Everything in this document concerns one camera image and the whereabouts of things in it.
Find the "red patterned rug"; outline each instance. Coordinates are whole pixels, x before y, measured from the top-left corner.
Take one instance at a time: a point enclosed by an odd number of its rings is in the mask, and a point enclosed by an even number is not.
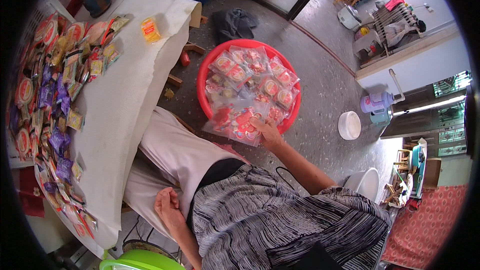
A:
[[[424,190],[418,210],[404,210],[395,219],[381,259],[412,269],[427,268],[455,224],[467,187]]]

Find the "white pants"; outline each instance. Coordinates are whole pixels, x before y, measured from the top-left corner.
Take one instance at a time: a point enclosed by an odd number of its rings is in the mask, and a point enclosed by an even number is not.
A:
[[[138,148],[155,166],[148,165],[145,160],[134,159],[123,200],[157,231],[172,240],[153,208],[157,192],[173,187],[178,193],[180,211],[187,219],[195,190],[208,168],[219,160],[238,159],[233,153],[195,136],[169,111],[158,106]]]

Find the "red plastic basin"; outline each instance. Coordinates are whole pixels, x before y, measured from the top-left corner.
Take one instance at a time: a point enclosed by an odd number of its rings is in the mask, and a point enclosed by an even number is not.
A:
[[[205,84],[206,84],[207,75],[208,75],[208,65],[211,64],[224,50],[228,51],[228,49],[232,45],[246,47],[246,48],[257,48],[260,46],[265,46],[265,51],[267,52],[268,58],[278,56],[282,61],[283,66],[285,66],[287,69],[295,73],[295,70],[293,69],[292,65],[288,62],[288,60],[280,52],[278,52],[277,50],[268,46],[265,43],[255,41],[253,39],[233,39],[216,46],[203,59],[203,62],[200,64],[200,68],[198,69],[198,75],[197,75],[197,97],[198,97],[198,101],[200,102],[201,109],[203,110],[205,115],[208,117],[208,119],[211,119],[213,117],[212,109],[210,108],[210,104],[208,103],[207,96],[205,95]],[[302,92],[300,90],[300,83],[297,82],[293,87],[297,88],[300,91],[300,93],[298,93],[297,97],[295,98],[295,105],[293,107],[290,118],[284,119],[282,123],[280,123],[277,126],[277,129],[280,132],[280,134],[283,134],[287,129],[289,129],[289,127],[295,121],[295,118],[297,118],[297,114],[300,109],[300,100],[302,97]]]

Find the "white bowl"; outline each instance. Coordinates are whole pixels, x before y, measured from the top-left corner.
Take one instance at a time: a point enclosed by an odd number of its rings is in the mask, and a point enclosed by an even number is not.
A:
[[[353,173],[343,187],[349,188],[371,201],[375,201],[379,185],[380,178],[378,177],[377,169],[370,168],[366,171]]]
[[[362,124],[354,111],[346,111],[338,119],[338,132],[345,140],[355,140],[359,137]]]

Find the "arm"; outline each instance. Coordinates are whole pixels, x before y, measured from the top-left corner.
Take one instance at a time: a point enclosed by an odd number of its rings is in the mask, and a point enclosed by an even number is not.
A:
[[[177,241],[182,252],[187,256],[188,261],[195,270],[201,270],[202,257],[198,253],[197,240],[185,223],[185,218],[179,210],[179,206],[177,193],[172,187],[168,187],[157,193],[153,207],[169,229],[172,237]]]
[[[261,131],[264,138],[263,145],[285,165],[297,182],[311,195],[337,185],[325,172],[285,142],[272,119],[267,119],[266,123],[263,123],[256,118],[251,118],[250,123]]]

